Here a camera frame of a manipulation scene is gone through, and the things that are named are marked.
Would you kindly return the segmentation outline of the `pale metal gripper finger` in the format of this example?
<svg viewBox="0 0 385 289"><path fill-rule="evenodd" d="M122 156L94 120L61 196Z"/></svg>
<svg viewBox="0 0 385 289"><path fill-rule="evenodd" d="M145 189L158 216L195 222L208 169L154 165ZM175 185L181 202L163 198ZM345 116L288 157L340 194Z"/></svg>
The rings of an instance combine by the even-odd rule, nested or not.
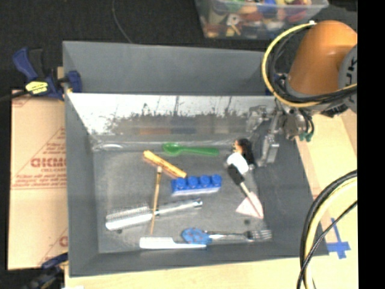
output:
<svg viewBox="0 0 385 289"><path fill-rule="evenodd" d="M280 144L276 140L276 136L274 134L267 134L263 139L259 165L266 166L267 164L274 163L279 147Z"/></svg>
<svg viewBox="0 0 385 289"><path fill-rule="evenodd" d="M271 118L273 110L266 105L250 107L247 115L247 132L253 132Z"/></svg>

